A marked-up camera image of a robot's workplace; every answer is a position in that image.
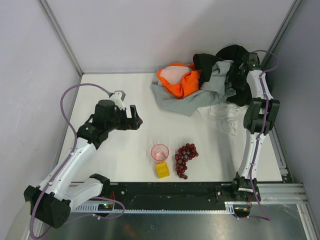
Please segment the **black cloth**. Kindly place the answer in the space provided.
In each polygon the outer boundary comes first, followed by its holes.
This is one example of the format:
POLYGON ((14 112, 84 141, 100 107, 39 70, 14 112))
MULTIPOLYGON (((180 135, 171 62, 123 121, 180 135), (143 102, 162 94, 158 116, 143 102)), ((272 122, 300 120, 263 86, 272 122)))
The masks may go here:
POLYGON ((249 55, 247 49, 237 44, 224 47, 215 55, 195 54, 193 63, 200 71, 199 86, 211 85, 219 95, 239 107, 249 105, 253 98, 247 82, 249 68, 245 66, 249 55))

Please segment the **grey cloth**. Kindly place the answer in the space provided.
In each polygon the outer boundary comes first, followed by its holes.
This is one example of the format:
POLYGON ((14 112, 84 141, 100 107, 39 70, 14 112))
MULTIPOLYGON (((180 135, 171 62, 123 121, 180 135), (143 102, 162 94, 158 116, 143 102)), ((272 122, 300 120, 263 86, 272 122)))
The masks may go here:
POLYGON ((177 99, 169 94, 163 86, 153 82, 151 89, 157 105, 162 110, 190 117, 198 108, 225 102, 227 98, 236 95, 236 91, 232 88, 227 77, 232 64, 232 60, 216 62, 211 68, 212 73, 209 76, 209 81, 205 82, 200 90, 183 99, 177 99))

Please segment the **white cloth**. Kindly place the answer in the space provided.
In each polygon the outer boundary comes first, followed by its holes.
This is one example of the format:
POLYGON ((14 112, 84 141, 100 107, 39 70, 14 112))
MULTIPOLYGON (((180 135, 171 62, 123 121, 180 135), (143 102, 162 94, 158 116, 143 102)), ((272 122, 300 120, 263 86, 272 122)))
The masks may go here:
POLYGON ((197 112, 219 131, 236 136, 238 133, 238 117, 247 110, 247 106, 222 102, 219 104, 199 107, 197 112))

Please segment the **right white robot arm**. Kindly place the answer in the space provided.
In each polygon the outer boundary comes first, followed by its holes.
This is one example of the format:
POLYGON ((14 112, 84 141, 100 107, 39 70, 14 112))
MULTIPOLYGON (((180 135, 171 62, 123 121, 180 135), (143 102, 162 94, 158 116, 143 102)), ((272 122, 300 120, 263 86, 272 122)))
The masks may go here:
POLYGON ((246 143, 243 158, 235 178, 232 180, 231 195, 237 201, 258 198, 257 166, 262 145, 273 129, 280 108, 280 101, 274 99, 266 81, 268 72, 258 61, 258 52, 247 53, 243 59, 241 72, 251 91, 251 101, 243 119, 246 129, 246 143))

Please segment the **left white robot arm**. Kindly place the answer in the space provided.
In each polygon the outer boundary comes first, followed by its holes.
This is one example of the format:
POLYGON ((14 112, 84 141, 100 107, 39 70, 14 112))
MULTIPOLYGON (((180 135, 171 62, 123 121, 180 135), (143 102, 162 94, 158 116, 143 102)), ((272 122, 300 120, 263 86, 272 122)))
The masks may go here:
POLYGON ((30 214, 55 229, 69 218, 70 212, 91 198, 99 196, 110 180, 97 173, 91 175, 74 190, 69 185, 84 163, 99 149, 114 130, 138 130, 143 123, 135 105, 130 106, 131 116, 121 100, 99 100, 94 113, 76 133, 72 146, 52 172, 37 186, 29 185, 23 195, 30 202, 30 214))

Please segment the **orange cloth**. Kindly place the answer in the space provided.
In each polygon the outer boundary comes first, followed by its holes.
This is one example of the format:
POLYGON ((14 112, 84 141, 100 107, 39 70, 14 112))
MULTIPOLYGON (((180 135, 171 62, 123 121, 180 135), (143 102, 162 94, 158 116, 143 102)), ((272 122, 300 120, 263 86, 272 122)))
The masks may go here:
POLYGON ((159 69, 156 76, 164 89, 177 99, 183 99, 197 92, 201 70, 196 70, 193 63, 174 62, 159 69))

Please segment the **pink plastic cup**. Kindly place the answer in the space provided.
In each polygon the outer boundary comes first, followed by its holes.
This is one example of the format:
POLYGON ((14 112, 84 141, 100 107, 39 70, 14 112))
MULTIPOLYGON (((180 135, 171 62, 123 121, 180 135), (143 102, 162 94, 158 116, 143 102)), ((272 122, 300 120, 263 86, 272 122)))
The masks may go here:
POLYGON ((164 144, 156 144, 151 148, 150 155, 156 164, 162 164, 167 161, 169 149, 164 144))

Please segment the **yellow toy block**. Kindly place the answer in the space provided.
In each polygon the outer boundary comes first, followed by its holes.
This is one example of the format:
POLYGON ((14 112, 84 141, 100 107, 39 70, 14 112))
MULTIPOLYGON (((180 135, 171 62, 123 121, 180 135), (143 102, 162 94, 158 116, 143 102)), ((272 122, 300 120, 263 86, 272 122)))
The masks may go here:
POLYGON ((170 176, 170 171, 166 162, 157 164, 155 168, 156 168, 156 173, 159 179, 170 176))

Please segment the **red grape bunch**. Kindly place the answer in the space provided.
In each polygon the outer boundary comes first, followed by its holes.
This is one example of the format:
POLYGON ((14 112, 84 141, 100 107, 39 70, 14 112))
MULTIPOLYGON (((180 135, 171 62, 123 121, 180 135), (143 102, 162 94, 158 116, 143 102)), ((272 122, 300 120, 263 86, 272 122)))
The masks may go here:
POLYGON ((186 171, 188 170, 187 163, 198 156, 199 153, 194 143, 186 143, 176 151, 174 155, 175 172, 180 179, 188 179, 188 175, 186 174, 186 171))

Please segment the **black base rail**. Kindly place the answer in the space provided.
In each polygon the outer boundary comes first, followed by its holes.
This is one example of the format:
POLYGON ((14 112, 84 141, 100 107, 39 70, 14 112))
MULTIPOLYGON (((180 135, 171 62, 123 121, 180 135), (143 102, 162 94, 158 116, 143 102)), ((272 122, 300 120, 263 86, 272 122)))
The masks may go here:
POLYGON ((219 182, 113 182, 100 196, 133 211, 214 211, 237 200, 230 190, 219 182))

